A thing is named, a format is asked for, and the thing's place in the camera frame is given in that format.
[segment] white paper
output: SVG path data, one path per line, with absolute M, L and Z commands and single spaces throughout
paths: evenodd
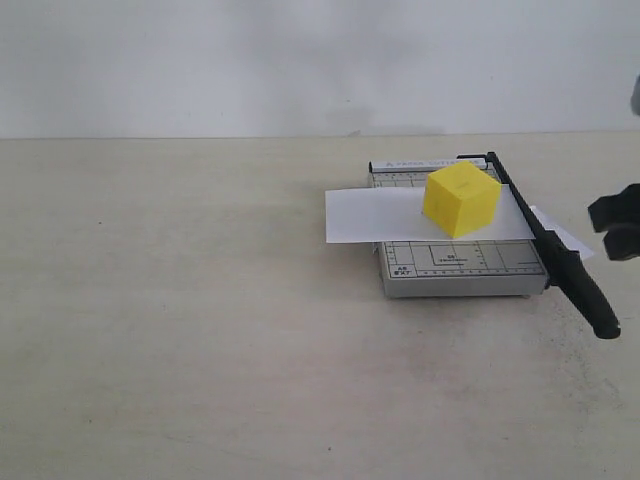
M 593 257 L 593 250 L 591 250 L 584 243 L 582 243 L 580 240 L 578 240 L 576 237 L 571 235 L 564 228 L 554 222 L 545 213 L 539 210 L 538 207 L 532 205 L 531 211 L 535 214 L 536 217 L 538 217 L 538 220 L 540 220 L 540 223 L 544 226 L 544 228 L 546 228 L 547 230 L 554 230 L 558 234 L 558 237 L 560 237 L 562 243 L 564 243 L 564 245 L 569 250 L 577 250 L 578 252 L 580 252 L 580 258 L 582 258 L 582 260 Z
M 529 240 L 533 234 L 508 185 L 493 222 L 452 239 L 422 213 L 424 188 L 354 188 L 325 192 L 327 243 Z

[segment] foam cube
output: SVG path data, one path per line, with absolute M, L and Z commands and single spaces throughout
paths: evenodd
M 463 160 L 427 176 L 422 213 L 451 238 L 489 225 L 500 199 L 500 182 Z

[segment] table surface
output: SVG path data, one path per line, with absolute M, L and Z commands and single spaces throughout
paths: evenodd
M 384 298 L 324 243 L 367 162 L 495 150 L 597 255 L 601 341 L 556 289 Z M 636 479 L 640 263 L 586 207 L 637 133 L 0 142 L 0 477 Z

